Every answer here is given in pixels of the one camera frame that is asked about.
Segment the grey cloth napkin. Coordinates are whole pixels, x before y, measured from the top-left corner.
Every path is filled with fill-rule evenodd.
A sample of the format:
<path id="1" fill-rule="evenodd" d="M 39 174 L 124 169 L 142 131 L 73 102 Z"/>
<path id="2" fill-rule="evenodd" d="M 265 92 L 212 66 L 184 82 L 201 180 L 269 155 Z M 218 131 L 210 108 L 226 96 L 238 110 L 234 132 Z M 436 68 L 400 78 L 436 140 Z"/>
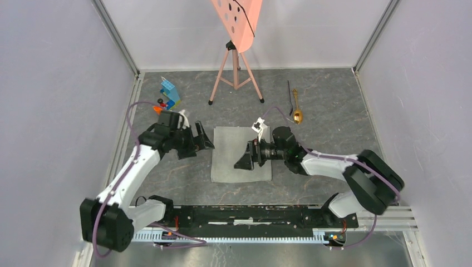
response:
<path id="1" fill-rule="evenodd" d="M 234 164 L 243 156 L 247 142 L 255 138 L 257 134 L 250 127 L 217 126 L 214 129 L 212 182 L 234 184 L 272 180 L 270 161 L 262 167 L 255 164 L 253 170 L 234 168 Z"/>

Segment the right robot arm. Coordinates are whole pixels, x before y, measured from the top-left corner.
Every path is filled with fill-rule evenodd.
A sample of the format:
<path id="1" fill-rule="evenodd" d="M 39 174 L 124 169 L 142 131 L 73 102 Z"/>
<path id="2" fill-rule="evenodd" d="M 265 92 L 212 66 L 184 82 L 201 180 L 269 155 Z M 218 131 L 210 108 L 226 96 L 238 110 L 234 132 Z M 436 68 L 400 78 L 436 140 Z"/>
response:
<path id="1" fill-rule="evenodd" d="M 361 210 L 382 215 L 398 201 L 405 186 L 403 179 L 371 150 L 357 155 L 321 153 L 302 146 L 287 126 L 275 128 L 272 137 L 270 142 L 259 138 L 248 141 L 234 168 L 252 171 L 268 160 L 282 160 L 294 174 L 342 180 L 350 190 L 336 193 L 326 202 L 329 211 L 338 218 Z"/>

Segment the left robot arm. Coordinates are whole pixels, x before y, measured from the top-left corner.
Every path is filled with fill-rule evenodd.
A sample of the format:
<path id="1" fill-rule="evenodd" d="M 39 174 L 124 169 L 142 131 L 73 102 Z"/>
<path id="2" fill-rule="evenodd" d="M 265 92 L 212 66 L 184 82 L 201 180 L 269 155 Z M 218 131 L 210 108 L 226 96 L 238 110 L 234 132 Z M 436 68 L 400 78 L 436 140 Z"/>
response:
<path id="1" fill-rule="evenodd" d="M 134 234 L 154 223 L 165 226 L 175 222 L 174 203 L 152 195 L 136 207 L 131 202 L 142 182 L 165 154 L 175 150 L 178 159 L 195 157 L 200 150 L 213 149 L 200 121 L 194 135 L 188 123 L 157 122 L 136 139 L 131 156 L 112 182 L 95 199 L 85 198 L 80 205 L 82 238 L 92 244 L 97 256 L 122 252 Z"/>

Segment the gold spoon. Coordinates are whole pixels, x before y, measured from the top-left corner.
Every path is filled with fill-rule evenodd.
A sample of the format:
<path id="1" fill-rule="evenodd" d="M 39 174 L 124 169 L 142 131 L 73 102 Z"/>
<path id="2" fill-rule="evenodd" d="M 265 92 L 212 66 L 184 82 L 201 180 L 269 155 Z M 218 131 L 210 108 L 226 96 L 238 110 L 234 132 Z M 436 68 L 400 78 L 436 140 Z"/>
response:
<path id="1" fill-rule="evenodd" d="M 300 124 L 303 121 L 303 112 L 299 107 L 298 102 L 298 91 L 296 88 L 292 90 L 294 101 L 295 101 L 295 110 L 293 111 L 293 120 L 296 124 Z"/>

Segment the thin black utensil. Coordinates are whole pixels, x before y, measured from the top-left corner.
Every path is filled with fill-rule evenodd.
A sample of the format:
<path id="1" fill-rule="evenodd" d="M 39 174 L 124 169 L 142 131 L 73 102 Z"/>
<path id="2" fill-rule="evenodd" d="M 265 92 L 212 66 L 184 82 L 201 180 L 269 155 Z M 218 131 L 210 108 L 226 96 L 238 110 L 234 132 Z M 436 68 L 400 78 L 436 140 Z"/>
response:
<path id="1" fill-rule="evenodd" d="M 291 90 L 289 80 L 287 80 L 287 88 L 288 88 L 289 104 L 290 104 L 289 116 L 292 116 L 294 108 L 293 108 L 293 101 L 292 101 L 292 90 Z"/>

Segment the blue toy brick figure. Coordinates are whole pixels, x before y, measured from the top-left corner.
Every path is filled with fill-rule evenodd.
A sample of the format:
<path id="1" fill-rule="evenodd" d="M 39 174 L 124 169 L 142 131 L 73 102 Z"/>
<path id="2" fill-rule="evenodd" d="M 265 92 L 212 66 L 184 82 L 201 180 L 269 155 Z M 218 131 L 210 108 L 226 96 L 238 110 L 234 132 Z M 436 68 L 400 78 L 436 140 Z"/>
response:
<path id="1" fill-rule="evenodd" d="M 163 110 L 172 110 L 181 103 L 181 98 L 177 92 L 177 89 L 173 83 L 168 81 L 165 77 L 161 76 L 161 89 L 160 93 L 166 97 L 158 99 L 158 105 L 153 107 L 153 110 L 159 115 Z"/>

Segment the pink tripod stand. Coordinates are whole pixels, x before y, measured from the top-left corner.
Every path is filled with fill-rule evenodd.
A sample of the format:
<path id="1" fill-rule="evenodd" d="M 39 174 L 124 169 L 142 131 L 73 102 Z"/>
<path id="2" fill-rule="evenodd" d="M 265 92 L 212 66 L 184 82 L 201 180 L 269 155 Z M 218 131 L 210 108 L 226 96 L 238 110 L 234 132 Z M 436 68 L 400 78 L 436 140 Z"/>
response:
<path id="1" fill-rule="evenodd" d="M 208 105 L 211 106 L 213 104 L 214 97 L 216 95 L 218 85 L 219 85 L 220 82 L 224 82 L 224 83 L 232 86 L 232 88 L 234 90 L 238 90 L 242 86 L 246 85 L 248 82 L 252 82 L 252 84 L 254 86 L 254 89 L 255 89 L 255 91 L 258 95 L 259 102 L 260 103 L 265 103 L 265 99 L 264 99 L 264 97 L 263 97 L 263 95 L 262 95 L 262 93 L 259 89 L 259 86 L 258 86 L 258 84 L 255 80 L 254 74 L 253 74 L 253 72 L 252 72 L 252 70 L 249 66 L 249 63 L 247 61 L 247 58 L 246 58 L 244 52 L 240 53 L 237 50 L 235 44 L 232 41 L 227 42 L 226 45 L 225 45 L 225 48 L 226 48 L 226 52 L 224 54 L 224 58 L 223 58 L 222 63 L 220 65 L 220 68 L 219 68 L 219 71 L 218 71 L 218 74 L 217 74 L 212 92 L 210 94 L 210 97 L 209 97 L 209 100 L 208 100 Z M 233 80 L 232 81 L 228 81 L 227 79 L 222 77 L 223 70 L 224 70 L 224 67 L 225 67 L 225 64 L 227 62 L 227 59 L 228 59 L 229 55 L 232 55 L 232 68 L 233 68 Z M 246 71 L 249 75 L 249 77 L 246 80 L 242 81 L 242 82 L 239 79 L 239 73 L 241 71 L 240 59 L 242 59 L 242 61 L 244 63 L 244 66 L 245 66 L 245 69 L 246 69 Z"/>

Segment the pink perforated board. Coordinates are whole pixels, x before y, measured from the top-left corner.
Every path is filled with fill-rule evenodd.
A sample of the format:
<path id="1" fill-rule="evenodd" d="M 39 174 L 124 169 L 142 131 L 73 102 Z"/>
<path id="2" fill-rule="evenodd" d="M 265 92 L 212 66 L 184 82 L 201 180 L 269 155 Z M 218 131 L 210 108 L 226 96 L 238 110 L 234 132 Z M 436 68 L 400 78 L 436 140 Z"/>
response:
<path id="1" fill-rule="evenodd" d="M 262 0 L 210 0 L 239 53 L 251 48 Z"/>

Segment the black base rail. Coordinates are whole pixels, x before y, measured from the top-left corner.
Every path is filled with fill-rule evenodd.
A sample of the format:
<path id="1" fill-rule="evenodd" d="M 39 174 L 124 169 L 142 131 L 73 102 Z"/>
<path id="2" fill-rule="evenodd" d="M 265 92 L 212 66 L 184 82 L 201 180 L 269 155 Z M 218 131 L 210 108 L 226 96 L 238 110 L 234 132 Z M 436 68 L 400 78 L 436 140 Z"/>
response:
<path id="1" fill-rule="evenodd" d="M 211 244 L 322 244 L 342 247 L 355 213 L 337 217 L 328 205 L 182 205 L 135 232 L 134 242 L 159 249 Z"/>

